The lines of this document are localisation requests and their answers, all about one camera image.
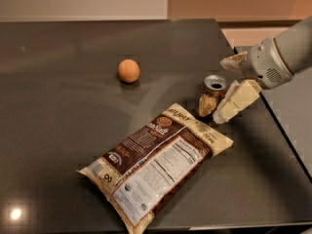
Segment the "snack bag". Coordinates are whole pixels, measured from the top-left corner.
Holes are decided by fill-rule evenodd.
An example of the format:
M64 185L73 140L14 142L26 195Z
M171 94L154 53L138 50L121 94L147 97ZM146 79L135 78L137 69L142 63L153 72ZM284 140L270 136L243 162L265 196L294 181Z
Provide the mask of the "snack bag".
M139 234L204 159L232 143L175 103L79 173L100 189L129 233Z

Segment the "orange ball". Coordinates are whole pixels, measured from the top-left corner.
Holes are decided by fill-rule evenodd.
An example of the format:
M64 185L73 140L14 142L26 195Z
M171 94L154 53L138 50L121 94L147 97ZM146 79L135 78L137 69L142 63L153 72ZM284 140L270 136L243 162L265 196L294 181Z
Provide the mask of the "orange ball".
M138 64L132 59L124 59L118 65L118 77L126 83L134 83L139 77Z

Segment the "white label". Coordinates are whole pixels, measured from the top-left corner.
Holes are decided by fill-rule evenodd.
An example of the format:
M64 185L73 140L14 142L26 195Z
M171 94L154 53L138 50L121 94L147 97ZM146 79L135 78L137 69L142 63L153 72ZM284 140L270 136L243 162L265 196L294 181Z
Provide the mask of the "white label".
M137 225L202 159L197 149L178 137L124 181L113 197Z

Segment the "brown can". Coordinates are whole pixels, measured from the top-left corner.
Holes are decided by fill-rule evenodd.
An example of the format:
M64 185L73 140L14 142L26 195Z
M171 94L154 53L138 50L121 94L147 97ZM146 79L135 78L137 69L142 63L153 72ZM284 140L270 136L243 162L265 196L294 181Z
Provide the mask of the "brown can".
M210 75L204 79L197 105L200 117L211 115L226 94L226 80L219 75Z

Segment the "black table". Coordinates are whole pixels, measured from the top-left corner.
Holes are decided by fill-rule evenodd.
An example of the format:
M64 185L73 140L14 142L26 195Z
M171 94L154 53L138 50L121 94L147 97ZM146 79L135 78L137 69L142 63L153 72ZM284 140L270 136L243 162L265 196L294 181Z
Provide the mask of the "black table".
M206 76L240 78L219 65L233 52L213 19L1 23L0 39L0 233L124 231L75 171L174 102L194 113ZM122 59L139 62L139 82L119 82ZM311 183L261 99L217 130L233 147L149 229L312 222Z

